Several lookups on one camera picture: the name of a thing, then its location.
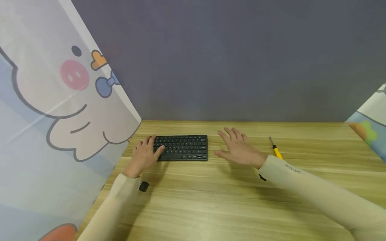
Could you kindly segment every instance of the wood grain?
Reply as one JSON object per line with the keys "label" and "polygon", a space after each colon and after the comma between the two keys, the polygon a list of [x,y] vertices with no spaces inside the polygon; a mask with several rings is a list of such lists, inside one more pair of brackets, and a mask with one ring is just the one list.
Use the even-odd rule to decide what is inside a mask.
{"label": "wood grain", "polygon": [[113,240],[352,240],[295,194],[257,170],[214,155],[226,150],[217,130],[235,127],[257,149],[272,154],[272,136],[284,159],[386,207],[386,165],[345,123],[143,121],[90,209],[77,237],[130,161],[139,139],[157,135],[208,135],[209,161],[158,162],[142,174],[139,192]]}

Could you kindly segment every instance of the hand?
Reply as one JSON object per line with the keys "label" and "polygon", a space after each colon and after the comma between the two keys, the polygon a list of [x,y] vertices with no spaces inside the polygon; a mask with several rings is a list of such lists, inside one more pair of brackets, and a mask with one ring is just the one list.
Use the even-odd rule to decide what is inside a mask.
{"label": "hand", "polygon": [[247,142],[247,136],[240,134],[237,129],[232,128],[230,130],[225,127],[224,130],[229,134],[229,137],[221,131],[217,131],[217,133],[222,137],[229,151],[216,151],[216,156],[259,169],[265,162],[267,155],[253,149]]}
{"label": "hand", "polygon": [[160,146],[155,153],[153,153],[153,144],[156,136],[151,138],[146,137],[139,141],[137,147],[133,148],[133,157],[130,163],[123,170],[123,174],[131,178],[137,178],[139,175],[149,167],[151,167],[159,158],[165,146]]}

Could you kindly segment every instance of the screwdriver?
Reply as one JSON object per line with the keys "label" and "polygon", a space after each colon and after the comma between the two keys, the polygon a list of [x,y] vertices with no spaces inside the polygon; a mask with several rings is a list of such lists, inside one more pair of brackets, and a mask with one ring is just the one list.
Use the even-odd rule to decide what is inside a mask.
{"label": "screwdriver", "polygon": [[273,149],[273,152],[275,153],[276,157],[283,160],[283,157],[281,156],[278,147],[273,143],[272,137],[269,137],[269,140],[272,143],[272,149]]}

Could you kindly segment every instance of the gray wall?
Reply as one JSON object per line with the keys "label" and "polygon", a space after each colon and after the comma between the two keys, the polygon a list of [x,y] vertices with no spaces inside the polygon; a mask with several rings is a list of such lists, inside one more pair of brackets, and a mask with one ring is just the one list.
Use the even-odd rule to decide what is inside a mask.
{"label": "gray wall", "polygon": [[144,120],[345,121],[386,77],[386,1],[73,3]]}

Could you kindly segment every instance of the black object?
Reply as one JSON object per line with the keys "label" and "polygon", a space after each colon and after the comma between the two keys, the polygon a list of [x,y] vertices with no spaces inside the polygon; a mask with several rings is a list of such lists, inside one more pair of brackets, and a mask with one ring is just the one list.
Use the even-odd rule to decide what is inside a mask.
{"label": "black object", "polygon": [[141,192],[146,192],[147,188],[150,186],[149,183],[147,182],[142,182],[141,185],[139,186],[139,190]]}
{"label": "black object", "polygon": [[259,174],[259,176],[260,176],[260,179],[261,179],[261,180],[267,181],[267,179],[263,178],[260,174]]}
{"label": "black object", "polygon": [[207,161],[208,136],[159,136],[153,144],[153,151],[160,146],[165,150],[158,158],[159,161]]}

